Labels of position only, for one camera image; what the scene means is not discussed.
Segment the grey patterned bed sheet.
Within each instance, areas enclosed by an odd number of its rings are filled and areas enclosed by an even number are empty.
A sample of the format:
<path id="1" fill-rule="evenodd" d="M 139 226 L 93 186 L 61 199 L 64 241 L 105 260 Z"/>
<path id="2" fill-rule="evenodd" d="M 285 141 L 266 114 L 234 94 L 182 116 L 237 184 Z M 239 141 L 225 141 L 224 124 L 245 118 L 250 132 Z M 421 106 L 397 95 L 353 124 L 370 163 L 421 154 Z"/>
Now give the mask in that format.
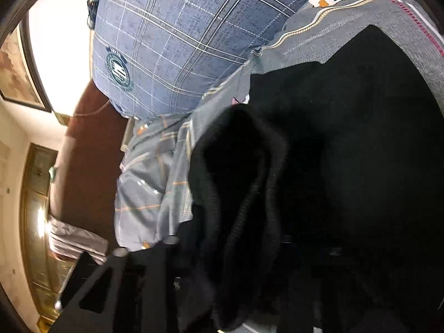
<path id="1" fill-rule="evenodd" d="M 117 179 L 117 243 L 147 249 L 191 219 L 187 175 L 192 150 L 223 109 L 247 103 L 253 74 L 302 62 L 325 62 L 369 25 L 379 27 L 416 64 L 438 101 L 443 100 L 443 15 L 431 0 L 311 0 L 296 9 L 267 43 L 248 53 L 183 113 L 139 118 Z"/>

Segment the wooden door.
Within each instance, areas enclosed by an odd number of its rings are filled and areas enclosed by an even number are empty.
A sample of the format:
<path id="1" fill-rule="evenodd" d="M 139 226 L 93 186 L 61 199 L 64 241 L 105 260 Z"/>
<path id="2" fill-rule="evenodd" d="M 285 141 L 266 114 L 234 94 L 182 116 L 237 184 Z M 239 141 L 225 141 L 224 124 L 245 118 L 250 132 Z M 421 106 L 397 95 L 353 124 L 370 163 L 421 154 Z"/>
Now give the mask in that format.
<path id="1" fill-rule="evenodd" d="M 26 159 L 20 197 L 20 243 L 26 279 L 38 313 L 53 322 L 58 293 L 73 263 L 54 257 L 47 239 L 50 168 L 57 152 L 32 143 Z"/>

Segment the framed wall picture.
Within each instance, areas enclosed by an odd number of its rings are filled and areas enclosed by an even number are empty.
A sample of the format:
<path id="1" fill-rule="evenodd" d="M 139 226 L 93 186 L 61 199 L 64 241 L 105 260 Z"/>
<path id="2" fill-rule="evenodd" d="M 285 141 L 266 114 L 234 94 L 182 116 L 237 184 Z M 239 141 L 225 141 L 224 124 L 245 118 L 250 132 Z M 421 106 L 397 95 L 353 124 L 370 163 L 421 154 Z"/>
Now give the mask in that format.
<path id="1" fill-rule="evenodd" d="M 29 34 L 29 17 L 20 21 L 1 46 L 1 97 L 6 102 L 51 112 Z"/>

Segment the dark red headboard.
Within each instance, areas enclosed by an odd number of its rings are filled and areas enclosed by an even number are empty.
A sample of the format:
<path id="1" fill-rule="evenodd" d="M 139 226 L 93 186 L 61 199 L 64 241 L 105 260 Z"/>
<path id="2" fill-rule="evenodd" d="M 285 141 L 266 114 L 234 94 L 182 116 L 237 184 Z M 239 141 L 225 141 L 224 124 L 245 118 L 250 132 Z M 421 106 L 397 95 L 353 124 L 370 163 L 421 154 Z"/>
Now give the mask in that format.
<path id="1" fill-rule="evenodd" d="M 118 247 L 114 199 L 126 127 L 127 119 L 90 81 L 70 119 L 51 184 L 51 216 L 106 239 L 109 249 Z"/>

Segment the black pants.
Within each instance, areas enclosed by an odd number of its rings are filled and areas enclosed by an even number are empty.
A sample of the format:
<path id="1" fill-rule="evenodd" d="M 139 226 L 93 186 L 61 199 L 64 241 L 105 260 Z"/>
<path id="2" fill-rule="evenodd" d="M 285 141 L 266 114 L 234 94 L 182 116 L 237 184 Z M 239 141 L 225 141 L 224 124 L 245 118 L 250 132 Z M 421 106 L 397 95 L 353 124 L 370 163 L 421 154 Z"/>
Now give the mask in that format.
<path id="1" fill-rule="evenodd" d="M 443 330 L 443 115 L 368 26 L 328 61 L 251 77 L 193 149 L 189 243 L 223 331 Z"/>

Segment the blue plaid pillow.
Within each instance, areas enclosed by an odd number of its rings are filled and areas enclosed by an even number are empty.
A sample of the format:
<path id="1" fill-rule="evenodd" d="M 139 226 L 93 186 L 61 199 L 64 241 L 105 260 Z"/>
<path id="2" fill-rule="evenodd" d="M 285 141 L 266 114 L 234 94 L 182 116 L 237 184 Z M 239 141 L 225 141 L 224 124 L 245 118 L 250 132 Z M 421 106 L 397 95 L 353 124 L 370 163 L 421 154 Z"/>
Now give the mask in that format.
<path id="1" fill-rule="evenodd" d="M 93 82 L 124 117 L 193 110 L 308 0 L 89 0 Z"/>

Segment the wooden bed frame edge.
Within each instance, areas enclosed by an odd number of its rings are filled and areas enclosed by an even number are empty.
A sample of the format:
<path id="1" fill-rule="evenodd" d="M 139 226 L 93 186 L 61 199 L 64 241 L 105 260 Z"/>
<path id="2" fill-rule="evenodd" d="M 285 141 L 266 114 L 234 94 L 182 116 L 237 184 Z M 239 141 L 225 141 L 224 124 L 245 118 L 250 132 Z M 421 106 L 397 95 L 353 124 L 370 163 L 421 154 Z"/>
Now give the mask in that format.
<path id="1" fill-rule="evenodd" d="M 121 146 L 120 146 L 120 150 L 124 153 L 127 152 L 129 141 L 131 141 L 131 139 L 132 139 L 134 125 L 135 125 L 135 119 L 133 117 L 130 117 L 127 120 L 127 125 L 125 128 L 123 138 L 121 141 Z"/>

